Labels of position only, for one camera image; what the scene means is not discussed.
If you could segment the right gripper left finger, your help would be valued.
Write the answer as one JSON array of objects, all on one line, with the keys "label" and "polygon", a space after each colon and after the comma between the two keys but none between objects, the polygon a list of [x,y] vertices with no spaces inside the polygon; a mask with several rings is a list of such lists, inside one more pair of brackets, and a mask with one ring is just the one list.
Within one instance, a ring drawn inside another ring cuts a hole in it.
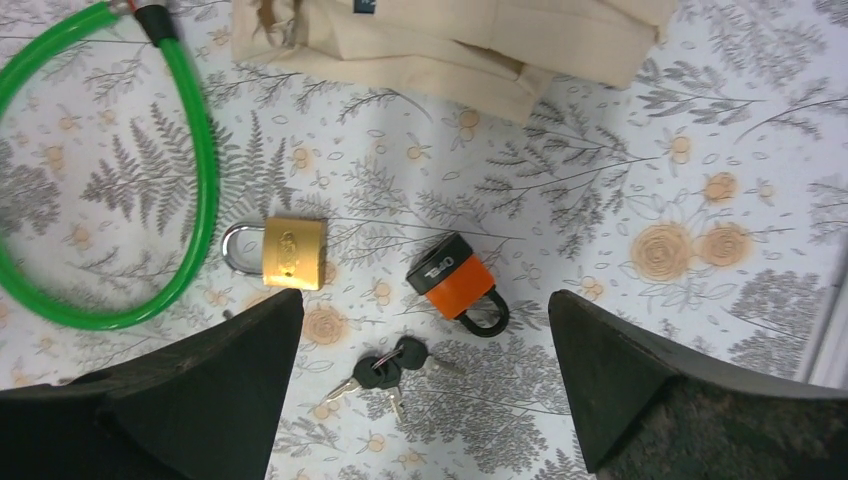
[{"label": "right gripper left finger", "polygon": [[5,479],[261,479],[304,320],[283,290],[62,385],[1,394]]}]

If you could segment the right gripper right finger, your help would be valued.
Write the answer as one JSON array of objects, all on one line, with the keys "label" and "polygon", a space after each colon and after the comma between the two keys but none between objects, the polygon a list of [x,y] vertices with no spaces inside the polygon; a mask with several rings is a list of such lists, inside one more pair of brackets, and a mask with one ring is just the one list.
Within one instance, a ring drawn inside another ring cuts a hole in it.
[{"label": "right gripper right finger", "polygon": [[576,293],[549,299],[588,472],[599,479],[843,479],[847,394],[715,359]]}]

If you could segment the brass padlock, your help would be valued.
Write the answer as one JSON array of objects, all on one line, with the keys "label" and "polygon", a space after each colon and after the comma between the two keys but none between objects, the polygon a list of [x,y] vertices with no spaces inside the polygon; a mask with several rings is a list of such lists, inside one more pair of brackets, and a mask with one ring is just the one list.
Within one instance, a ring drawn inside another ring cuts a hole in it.
[{"label": "brass padlock", "polygon": [[[258,266],[242,262],[235,250],[236,240],[253,232],[262,235]],[[325,283],[326,241],[324,220],[269,217],[231,225],[222,236],[221,255],[235,274],[259,278],[266,286],[319,291]]]}]

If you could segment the black head key bunch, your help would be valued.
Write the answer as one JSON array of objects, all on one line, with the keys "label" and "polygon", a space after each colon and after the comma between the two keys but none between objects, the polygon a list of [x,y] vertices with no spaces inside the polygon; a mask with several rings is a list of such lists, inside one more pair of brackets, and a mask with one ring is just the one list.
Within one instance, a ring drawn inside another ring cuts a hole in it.
[{"label": "black head key bunch", "polygon": [[380,390],[388,396],[389,404],[403,423],[406,412],[400,383],[406,371],[421,371],[435,368],[441,372],[464,375],[458,366],[432,355],[423,340],[413,336],[401,337],[395,347],[382,356],[363,356],[354,365],[351,376],[325,397],[326,402],[335,401],[359,390]]}]

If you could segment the orange black key bunch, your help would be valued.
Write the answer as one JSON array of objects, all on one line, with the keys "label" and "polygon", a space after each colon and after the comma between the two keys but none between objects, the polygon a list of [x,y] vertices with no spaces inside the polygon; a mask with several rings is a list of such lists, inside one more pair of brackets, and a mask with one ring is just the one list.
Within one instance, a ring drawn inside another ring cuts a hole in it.
[{"label": "orange black key bunch", "polygon": [[[495,337],[509,324],[510,310],[497,292],[493,275],[458,232],[429,249],[411,266],[405,280],[443,317],[459,322],[478,337]],[[497,307],[498,317],[491,326],[481,326],[468,316],[468,310],[483,298]]]}]

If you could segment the floral table mat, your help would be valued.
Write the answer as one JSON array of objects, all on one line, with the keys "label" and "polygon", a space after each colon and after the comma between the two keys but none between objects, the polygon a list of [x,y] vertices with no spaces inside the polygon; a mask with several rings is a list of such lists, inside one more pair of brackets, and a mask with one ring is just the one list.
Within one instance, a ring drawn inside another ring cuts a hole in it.
[{"label": "floral table mat", "polygon": [[[410,90],[233,62],[236,1],[173,1],[220,147],[215,240],[271,214],[329,220],[261,479],[591,479],[546,308],[572,290],[676,343],[816,381],[847,254],[847,1],[679,1],[626,90],[558,76],[529,126]],[[195,159],[172,75],[132,19],[76,41],[1,123],[1,239],[50,296],[152,298],[188,245]],[[480,339],[404,280],[459,231],[513,317]],[[1,287],[1,394],[121,364],[276,294],[210,250],[164,313],[60,326]],[[469,375],[405,374],[407,421],[321,403],[367,351],[422,337]]]}]

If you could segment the folded beige garment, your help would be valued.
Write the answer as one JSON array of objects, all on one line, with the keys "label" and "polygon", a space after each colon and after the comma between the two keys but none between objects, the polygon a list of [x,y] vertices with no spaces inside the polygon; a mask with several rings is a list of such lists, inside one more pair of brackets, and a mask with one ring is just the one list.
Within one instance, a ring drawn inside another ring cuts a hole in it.
[{"label": "folded beige garment", "polygon": [[556,75],[631,84],[673,1],[236,1],[238,62],[410,90],[525,123]]}]

